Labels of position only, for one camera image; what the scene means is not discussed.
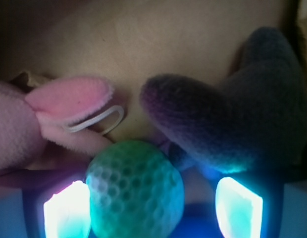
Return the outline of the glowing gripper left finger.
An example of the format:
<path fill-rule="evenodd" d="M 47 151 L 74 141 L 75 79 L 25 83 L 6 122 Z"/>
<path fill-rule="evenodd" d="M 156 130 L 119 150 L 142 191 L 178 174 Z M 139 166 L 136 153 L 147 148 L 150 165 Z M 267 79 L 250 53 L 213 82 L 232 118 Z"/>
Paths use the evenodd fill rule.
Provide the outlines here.
<path fill-rule="evenodd" d="M 87 238 L 84 171 L 0 171 L 0 238 Z"/>

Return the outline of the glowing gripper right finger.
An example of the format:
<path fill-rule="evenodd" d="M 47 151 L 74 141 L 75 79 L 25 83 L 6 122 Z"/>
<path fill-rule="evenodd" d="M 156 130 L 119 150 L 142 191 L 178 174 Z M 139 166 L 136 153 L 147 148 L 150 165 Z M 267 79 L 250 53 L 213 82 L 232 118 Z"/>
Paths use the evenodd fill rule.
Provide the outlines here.
<path fill-rule="evenodd" d="M 225 238 L 307 238 L 307 176 L 224 176 L 216 185 L 215 211 Z"/>

